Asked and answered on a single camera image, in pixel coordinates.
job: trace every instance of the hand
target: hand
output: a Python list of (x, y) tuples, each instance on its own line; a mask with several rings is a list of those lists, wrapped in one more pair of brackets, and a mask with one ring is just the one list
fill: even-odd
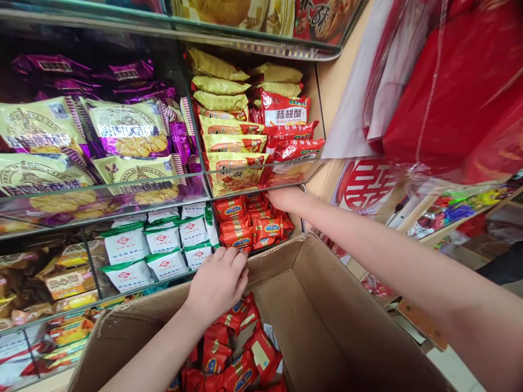
[(298, 213), (307, 195), (298, 187), (271, 189), (267, 191), (271, 204), (279, 210)]
[(191, 283), (184, 306), (206, 327), (230, 310), (248, 282), (247, 254), (236, 248), (218, 248), (205, 259)]

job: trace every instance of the cardboard box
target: cardboard box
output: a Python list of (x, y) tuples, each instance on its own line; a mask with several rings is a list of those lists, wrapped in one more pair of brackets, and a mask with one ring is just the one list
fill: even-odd
[[(319, 239), (300, 236), (249, 259), (250, 284), (283, 354), (289, 390), (453, 388)], [(104, 313), (69, 391), (97, 392), (181, 307), (190, 283)]]

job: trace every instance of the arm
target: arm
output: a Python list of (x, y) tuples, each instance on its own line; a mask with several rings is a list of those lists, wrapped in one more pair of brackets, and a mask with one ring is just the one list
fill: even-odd
[(205, 330), (241, 298), (247, 256), (219, 248), (196, 273), (184, 305), (100, 392), (165, 392)]
[(433, 316), (487, 390), (523, 390), (523, 299), (403, 234), (298, 188), (268, 194), (276, 208), (303, 217)]

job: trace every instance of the right hand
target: right hand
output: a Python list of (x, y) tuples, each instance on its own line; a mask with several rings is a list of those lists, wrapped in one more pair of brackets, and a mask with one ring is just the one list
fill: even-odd
[(271, 204), (282, 211), (298, 213), (307, 195), (298, 187), (271, 189), (267, 191)]

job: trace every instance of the store shelf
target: store shelf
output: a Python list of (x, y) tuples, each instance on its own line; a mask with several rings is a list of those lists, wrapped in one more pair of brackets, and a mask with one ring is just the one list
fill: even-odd
[[(330, 43), (286, 38), (252, 30), (202, 23), (159, 14), (83, 0), (25, 0), (0, 2), (0, 19), (7, 23), (30, 22), (48, 26), (100, 29), (189, 42), (212, 44), (266, 56), (298, 60), (336, 59), (350, 35), (367, 0), (361, 0), (344, 26), (336, 28), (339, 38)], [(323, 6), (321, 16), (327, 15)]]

